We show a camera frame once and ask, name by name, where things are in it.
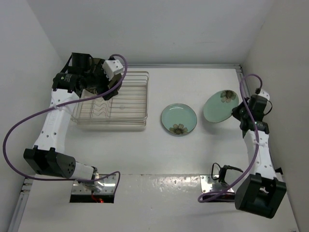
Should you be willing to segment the green floral plate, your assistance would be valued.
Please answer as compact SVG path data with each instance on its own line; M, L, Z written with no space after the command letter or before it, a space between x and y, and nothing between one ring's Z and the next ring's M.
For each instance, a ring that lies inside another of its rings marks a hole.
M197 115L188 105L173 103L164 108L161 113L161 125L173 136L185 136L197 126Z
M232 109L239 105L239 98L232 90L220 90L213 94L203 106L203 116L211 123L220 123L232 115Z

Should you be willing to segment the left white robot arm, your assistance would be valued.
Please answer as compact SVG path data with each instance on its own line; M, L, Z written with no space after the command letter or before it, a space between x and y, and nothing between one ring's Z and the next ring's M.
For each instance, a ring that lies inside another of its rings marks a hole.
M99 193L103 190L98 170L79 163L65 151L65 139L71 117L85 90L93 90L95 97L104 100L118 94L127 73L126 60L112 55L107 60L93 58L90 54L72 53L62 70L53 79L51 111L48 112L41 133L23 157L40 175L73 179L84 188Z

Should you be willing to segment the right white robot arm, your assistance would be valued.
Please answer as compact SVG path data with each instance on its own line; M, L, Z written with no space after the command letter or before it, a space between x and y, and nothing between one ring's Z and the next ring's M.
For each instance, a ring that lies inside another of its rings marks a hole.
M241 103L232 110L232 116L240 121L250 161L247 177L235 193L235 207L240 211L273 218L287 187L276 176L268 147L269 127L263 121L270 96L262 91L246 98L245 102L247 106Z

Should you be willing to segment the dark brown plate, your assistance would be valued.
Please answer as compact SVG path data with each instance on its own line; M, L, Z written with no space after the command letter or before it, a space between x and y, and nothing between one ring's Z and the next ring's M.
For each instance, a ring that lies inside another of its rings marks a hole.
M109 90L110 80L106 77L102 65L104 59L94 58L90 60L90 70L84 73L82 84L86 91L99 95Z

